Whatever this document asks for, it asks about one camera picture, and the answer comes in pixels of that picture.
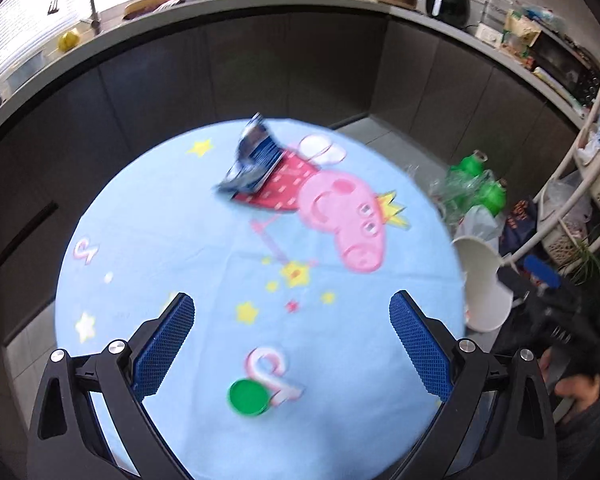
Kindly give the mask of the person's right hand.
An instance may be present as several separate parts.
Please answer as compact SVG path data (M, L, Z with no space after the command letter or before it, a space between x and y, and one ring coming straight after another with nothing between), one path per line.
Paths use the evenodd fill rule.
M553 349L548 348L539 360L539 367L544 382L548 386L552 385L556 396L571 402L569 411L565 412L562 418L562 421L566 422L568 419L584 413L600 398L600 374L594 377L577 374L561 380L550 379L555 360Z

